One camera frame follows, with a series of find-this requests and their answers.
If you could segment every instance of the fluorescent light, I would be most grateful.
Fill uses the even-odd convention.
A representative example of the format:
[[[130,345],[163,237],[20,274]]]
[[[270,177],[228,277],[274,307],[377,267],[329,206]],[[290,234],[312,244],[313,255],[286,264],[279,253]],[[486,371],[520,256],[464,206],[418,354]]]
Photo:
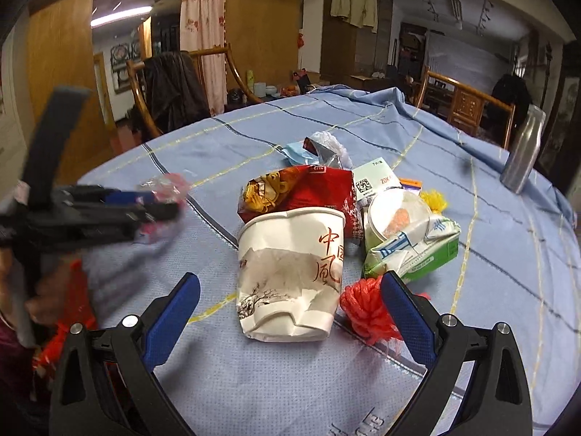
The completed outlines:
[[[111,13],[101,18],[91,21],[91,28],[96,28],[104,24],[112,23],[113,21],[126,20],[133,16],[140,16],[142,14],[149,14],[152,10],[151,6],[141,6],[140,8],[126,9],[118,13]]]
[[[457,21],[462,21],[462,3],[460,0],[450,0],[452,3],[452,13]]]

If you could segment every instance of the qr code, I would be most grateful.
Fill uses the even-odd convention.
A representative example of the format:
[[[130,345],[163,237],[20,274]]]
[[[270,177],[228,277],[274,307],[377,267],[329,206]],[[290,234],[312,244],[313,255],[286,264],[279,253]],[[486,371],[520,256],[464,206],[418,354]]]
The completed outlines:
[[[365,193],[373,189],[367,178],[359,180],[355,183],[355,186],[357,187],[357,190],[359,190],[359,193]]]

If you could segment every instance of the blue tablecloth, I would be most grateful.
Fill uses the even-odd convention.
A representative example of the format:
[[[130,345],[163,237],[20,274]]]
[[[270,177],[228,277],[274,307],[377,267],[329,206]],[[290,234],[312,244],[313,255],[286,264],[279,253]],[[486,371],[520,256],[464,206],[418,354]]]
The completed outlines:
[[[535,434],[545,432],[580,379],[579,267],[574,214],[537,172],[521,196],[499,171],[508,153],[407,105],[396,89],[367,94],[341,86],[197,122],[116,157],[82,183],[132,189],[163,172],[192,184],[173,239],[115,245],[84,257],[101,326],[140,314],[186,271],[202,298],[168,362],[155,370],[199,436],[383,434],[425,368],[407,349],[369,347],[338,310],[328,339],[274,344],[242,335],[233,303],[240,189],[288,165],[281,146],[329,130],[355,166],[383,157],[401,177],[444,193],[462,227],[458,256],[413,282],[441,313],[464,324],[512,327],[527,371]],[[360,277],[363,254],[346,247],[344,284]],[[465,364],[435,434],[449,427],[464,394]]]

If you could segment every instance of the green and white carton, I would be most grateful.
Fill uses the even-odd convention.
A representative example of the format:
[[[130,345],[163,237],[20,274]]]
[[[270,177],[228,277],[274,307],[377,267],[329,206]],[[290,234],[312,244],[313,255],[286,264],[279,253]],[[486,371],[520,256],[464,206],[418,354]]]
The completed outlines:
[[[364,227],[366,277],[377,277],[393,270],[407,283],[436,270],[458,254],[460,225],[439,214],[432,213],[412,221],[384,241],[370,224],[365,211]]]

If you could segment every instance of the silver thermos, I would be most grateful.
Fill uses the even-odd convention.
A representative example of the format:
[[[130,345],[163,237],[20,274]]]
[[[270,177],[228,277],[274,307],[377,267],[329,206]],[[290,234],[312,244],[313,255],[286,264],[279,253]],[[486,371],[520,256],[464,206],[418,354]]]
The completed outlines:
[[[539,155],[545,116],[543,110],[533,104],[529,105],[527,120],[516,135],[512,151],[500,175],[502,184],[517,195],[525,187]]]

